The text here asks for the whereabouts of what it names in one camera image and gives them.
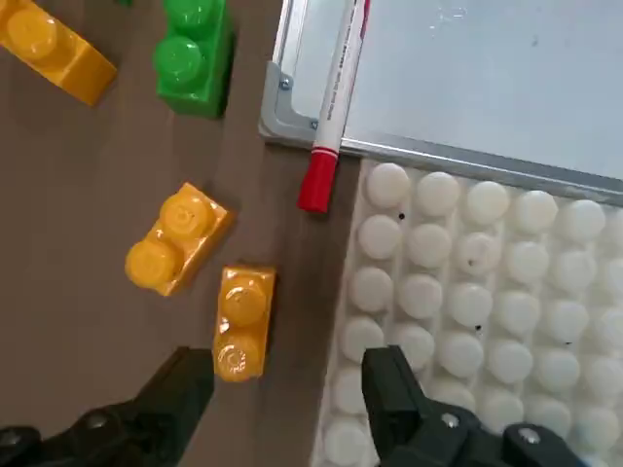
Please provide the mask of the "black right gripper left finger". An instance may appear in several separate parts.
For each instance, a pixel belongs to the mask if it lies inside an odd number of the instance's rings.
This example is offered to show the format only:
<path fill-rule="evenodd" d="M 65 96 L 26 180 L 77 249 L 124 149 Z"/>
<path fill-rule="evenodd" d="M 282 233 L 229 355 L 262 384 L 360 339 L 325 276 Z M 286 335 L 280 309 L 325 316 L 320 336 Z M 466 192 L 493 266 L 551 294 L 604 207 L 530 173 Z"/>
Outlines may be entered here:
<path fill-rule="evenodd" d="M 1 428 L 3 466 L 176 466 L 214 391 L 212 352 L 178 347 L 139 393 L 92 409 L 47 439 Z"/>

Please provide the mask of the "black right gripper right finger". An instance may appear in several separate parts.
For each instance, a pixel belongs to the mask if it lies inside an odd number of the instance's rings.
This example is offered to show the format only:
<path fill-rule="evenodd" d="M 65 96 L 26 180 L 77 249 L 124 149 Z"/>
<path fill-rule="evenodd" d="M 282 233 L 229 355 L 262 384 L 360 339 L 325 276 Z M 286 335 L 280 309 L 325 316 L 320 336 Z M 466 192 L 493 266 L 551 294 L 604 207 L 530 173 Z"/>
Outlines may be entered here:
<path fill-rule="evenodd" d="M 381 466 L 582 466 L 557 434 L 527 422 L 500 435 L 471 411 L 424 395 L 400 347 L 365 350 L 362 394 Z"/>

